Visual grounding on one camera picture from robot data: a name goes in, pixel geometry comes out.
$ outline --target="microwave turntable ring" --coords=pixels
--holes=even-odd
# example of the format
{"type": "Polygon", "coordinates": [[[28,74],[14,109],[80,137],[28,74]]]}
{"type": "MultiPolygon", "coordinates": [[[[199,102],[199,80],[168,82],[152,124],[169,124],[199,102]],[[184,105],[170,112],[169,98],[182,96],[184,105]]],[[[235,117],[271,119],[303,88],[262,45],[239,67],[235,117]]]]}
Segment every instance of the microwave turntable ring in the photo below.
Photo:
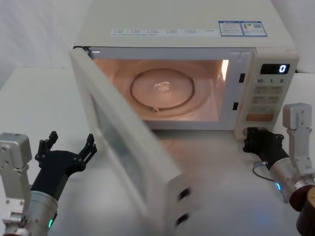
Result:
{"type": "Polygon", "coordinates": [[[195,93],[194,79],[169,68],[151,69],[138,74],[130,85],[130,95],[153,112],[183,106],[195,93]]]}

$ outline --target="microwave label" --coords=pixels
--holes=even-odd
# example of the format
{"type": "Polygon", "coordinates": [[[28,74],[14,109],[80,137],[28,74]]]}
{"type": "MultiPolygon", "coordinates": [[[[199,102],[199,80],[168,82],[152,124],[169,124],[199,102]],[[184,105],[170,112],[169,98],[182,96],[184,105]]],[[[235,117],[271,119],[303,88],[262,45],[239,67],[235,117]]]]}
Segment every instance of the microwave label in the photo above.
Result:
{"type": "Polygon", "coordinates": [[[221,36],[244,36],[239,21],[219,21],[219,28],[221,36]]]}
{"type": "Polygon", "coordinates": [[[245,37],[267,37],[261,21],[240,21],[245,37]]]}
{"type": "Polygon", "coordinates": [[[112,29],[111,37],[216,37],[216,29],[112,29]]]}

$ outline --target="green indicator light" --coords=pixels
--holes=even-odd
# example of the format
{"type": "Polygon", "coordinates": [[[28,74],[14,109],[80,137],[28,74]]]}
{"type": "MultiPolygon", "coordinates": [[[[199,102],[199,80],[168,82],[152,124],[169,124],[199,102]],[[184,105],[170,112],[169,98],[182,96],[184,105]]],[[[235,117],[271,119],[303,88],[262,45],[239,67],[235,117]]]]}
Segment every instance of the green indicator light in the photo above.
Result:
{"type": "Polygon", "coordinates": [[[48,224],[48,228],[50,229],[51,228],[51,226],[53,225],[53,220],[51,219],[50,221],[49,221],[49,224],[48,224]]]}

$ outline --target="white wall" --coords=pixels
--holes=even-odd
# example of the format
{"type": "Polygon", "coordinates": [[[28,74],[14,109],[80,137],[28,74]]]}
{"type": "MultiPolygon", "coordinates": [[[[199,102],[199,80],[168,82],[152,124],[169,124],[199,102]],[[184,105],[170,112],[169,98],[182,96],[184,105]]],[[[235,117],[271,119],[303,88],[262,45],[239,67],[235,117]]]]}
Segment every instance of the white wall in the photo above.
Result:
{"type": "Polygon", "coordinates": [[[315,0],[272,0],[301,58],[299,72],[315,73],[315,0]]]}
{"type": "MultiPolygon", "coordinates": [[[[315,73],[315,0],[272,0],[315,73]]],[[[17,66],[70,67],[68,52],[92,0],[0,0],[0,88],[17,66]]]]}
{"type": "Polygon", "coordinates": [[[70,67],[92,0],[0,0],[0,88],[15,67],[70,67]]]}

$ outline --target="orange button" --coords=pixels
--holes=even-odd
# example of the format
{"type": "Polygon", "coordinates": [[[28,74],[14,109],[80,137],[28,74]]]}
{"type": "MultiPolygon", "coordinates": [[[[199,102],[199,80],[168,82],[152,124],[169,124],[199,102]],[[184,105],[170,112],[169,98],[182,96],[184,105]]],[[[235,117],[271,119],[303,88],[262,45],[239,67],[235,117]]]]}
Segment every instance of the orange button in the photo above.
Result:
{"type": "Polygon", "coordinates": [[[274,114],[247,114],[246,121],[272,121],[274,114]]]}

